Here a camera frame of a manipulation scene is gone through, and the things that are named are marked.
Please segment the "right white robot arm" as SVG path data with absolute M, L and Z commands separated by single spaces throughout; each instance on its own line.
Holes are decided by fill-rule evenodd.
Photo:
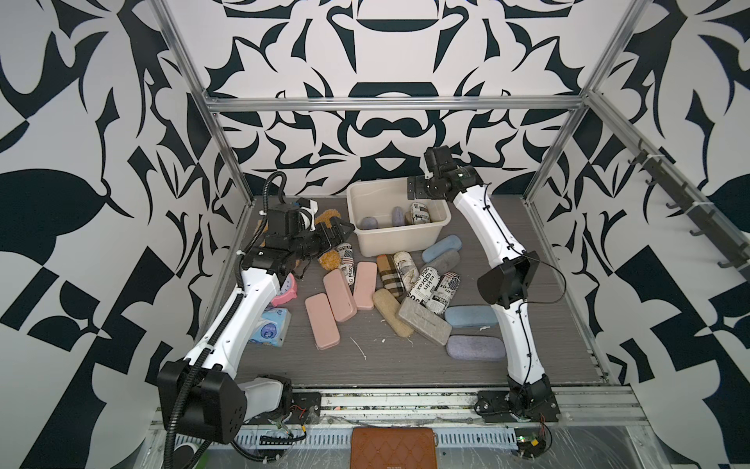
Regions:
M 447 147 L 428 148 L 424 161 L 426 173 L 407 179 L 407 198 L 452 203 L 474 231 L 490 267 L 477 287 L 498 320 L 509 390 L 505 395 L 478 393 L 475 411 L 486 422 L 513 418 L 547 424 L 557 416 L 558 404 L 529 323 L 529 287 L 543 262 L 512 235 L 474 167 L 459 165 Z

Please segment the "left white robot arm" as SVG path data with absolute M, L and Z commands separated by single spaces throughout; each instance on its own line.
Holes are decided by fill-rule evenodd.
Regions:
M 240 387 L 236 375 L 257 322 L 299 263 L 330 252 L 355 232 L 339 217 L 316 222 L 318 206 L 310 199 L 286 201 L 286 181 L 282 171 L 265 181 L 261 225 L 236 254 L 230 298 L 195 347 L 157 375 L 165 468 L 193 468 L 211 445 L 236 441 L 252 416 L 249 397 L 256 391 Z

